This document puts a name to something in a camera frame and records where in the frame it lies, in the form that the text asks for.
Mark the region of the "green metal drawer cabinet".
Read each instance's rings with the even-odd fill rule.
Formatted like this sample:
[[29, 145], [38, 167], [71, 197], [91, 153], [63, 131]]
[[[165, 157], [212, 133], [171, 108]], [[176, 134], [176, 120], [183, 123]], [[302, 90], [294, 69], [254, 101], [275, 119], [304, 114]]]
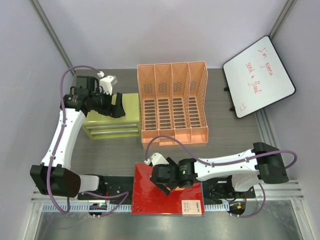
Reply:
[[138, 93], [124, 93], [122, 104], [125, 116], [112, 118], [91, 111], [82, 129], [92, 140], [139, 137], [141, 135], [140, 100]]

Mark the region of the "orange plastic file organizer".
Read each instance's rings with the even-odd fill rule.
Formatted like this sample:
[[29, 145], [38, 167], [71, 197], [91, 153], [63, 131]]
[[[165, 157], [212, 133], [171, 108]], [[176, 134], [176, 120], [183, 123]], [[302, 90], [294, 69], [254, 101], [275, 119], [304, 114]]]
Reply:
[[206, 145], [207, 83], [204, 61], [138, 65], [142, 146]]

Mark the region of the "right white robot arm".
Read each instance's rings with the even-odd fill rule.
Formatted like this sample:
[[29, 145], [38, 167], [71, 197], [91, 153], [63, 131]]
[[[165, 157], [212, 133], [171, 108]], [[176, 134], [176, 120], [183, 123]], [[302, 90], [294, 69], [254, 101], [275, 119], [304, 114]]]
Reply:
[[283, 184], [289, 181], [281, 154], [283, 151], [263, 142], [238, 154], [215, 158], [185, 158], [174, 162], [155, 152], [144, 163], [152, 168], [150, 180], [165, 195], [177, 188], [191, 188], [211, 179], [228, 178], [226, 193], [233, 198], [257, 184]]

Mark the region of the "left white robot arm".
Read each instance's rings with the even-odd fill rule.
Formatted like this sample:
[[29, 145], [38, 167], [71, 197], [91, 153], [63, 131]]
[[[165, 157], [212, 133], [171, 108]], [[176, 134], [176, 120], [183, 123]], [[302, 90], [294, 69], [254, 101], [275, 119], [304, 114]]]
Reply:
[[50, 147], [39, 165], [32, 165], [30, 176], [42, 195], [74, 198], [78, 193], [89, 192], [100, 200], [107, 188], [100, 175], [78, 175], [71, 171], [71, 159], [78, 133], [90, 111], [102, 116], [121, 118], [126, 115], [122, 104], [122, 94], [117, 93], [113, 100], [113, 87], [117, 78], [113, 75], [100, 79], [79, 76], [86, 88], [71, 87], [63, 96], [58, 125]]

